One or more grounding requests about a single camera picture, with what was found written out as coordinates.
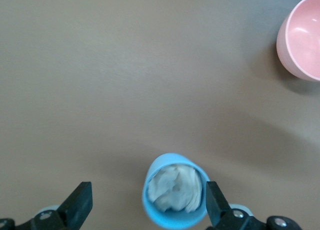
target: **table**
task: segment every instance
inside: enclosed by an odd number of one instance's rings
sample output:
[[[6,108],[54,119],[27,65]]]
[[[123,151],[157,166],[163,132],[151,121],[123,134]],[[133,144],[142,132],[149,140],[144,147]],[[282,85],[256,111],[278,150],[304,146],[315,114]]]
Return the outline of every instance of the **table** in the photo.
[[[320,85],[275,47],[299,1],[0,0],[1,217],[91,181],[83,230],[159,229],[142,187],[176,152],[259,220],[317,229]]]

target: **screw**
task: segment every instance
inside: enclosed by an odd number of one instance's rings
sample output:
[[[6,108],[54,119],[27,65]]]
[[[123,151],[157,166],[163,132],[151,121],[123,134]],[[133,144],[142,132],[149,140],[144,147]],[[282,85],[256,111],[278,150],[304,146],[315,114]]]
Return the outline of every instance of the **screw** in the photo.
[[[47,218],[50,218],[51,214],[52,214],[52,212],[47,212],[47,213],[43,212],[43,213],[41,213],[40,220],[45,220]]]
[[[287,223],[283,219],[276,218],[274,220],[274,222],[275,222],[275,224],[277,224],[280,227],[286,227],[287,226]]]
[[[241,218],[241,219],[244,217],[244,214],[243,214],[241,211],[239,211],[239,210],[234,210],[234,211],[233,211],[233,215],[234,215],[235,217]]]

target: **cloth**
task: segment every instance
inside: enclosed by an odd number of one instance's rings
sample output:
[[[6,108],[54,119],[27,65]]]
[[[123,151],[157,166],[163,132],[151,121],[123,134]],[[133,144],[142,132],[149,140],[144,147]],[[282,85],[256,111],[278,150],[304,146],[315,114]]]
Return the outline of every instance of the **cloth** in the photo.
[[[147,193],[149,200],[163,212],[185,209],[190,213],[200,206],[202,182],[194,168],[170,165],[159,170],[151,179]]]

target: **cup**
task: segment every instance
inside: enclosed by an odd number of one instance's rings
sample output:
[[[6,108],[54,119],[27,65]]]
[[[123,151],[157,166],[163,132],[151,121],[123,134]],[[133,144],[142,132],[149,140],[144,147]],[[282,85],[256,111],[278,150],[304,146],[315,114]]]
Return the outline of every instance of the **cup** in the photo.
[[[157,174],[157,172],[163,167],[172,165],[172,164],[184,164],[194,168],[201,179],[202,182],[202,193],[201,193],[201,203],[200,206],[194,211],[187,213],[185,210],[173,211],[167,210],[162,212],[157,209],[157,207],[152,203],[148,198],[148,185],[150,180]],[[170,229],[170,230],[182,230],[190,228],[197,223],[199,223],[207,214],[206,209],[206,184],[209,180],[208,175],[205,171],[196,165],[191,160],[186,157],[176,154],[176,153],[167,153],[160,155],[154,160],[151,164],[145,178],[144,187],[142,191],[142,204],[146,214],[149,218],[156,223],[158,226]]]
[[[302,0],[279,30],[281,63],[298,78],[320,82],[320,0]]]

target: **blue cup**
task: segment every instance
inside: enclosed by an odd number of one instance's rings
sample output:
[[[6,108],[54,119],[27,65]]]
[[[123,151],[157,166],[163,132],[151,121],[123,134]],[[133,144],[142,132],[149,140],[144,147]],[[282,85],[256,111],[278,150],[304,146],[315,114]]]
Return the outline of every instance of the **blue cup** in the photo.
[[[185,210],[173,211],[167,210],[162,212],[148,198],[148,185],[150,180],[156,175],[156,173],[172,164],[184,164],[197,170],[202,182],[202,193],[200,206],[194,211],[187,213]],[[190,228],[199,223],[207,214],[206,209],[206,185],[209,180],[208,175],[198,165],[187,159],[186,157],[175,154],[167,153],[159,156],[151,164],[145,178],[143,192],[142,192],[142,203],[146,214],[149,218],[155,222],[158,226],[170,229],[170,230],[182,230]]]

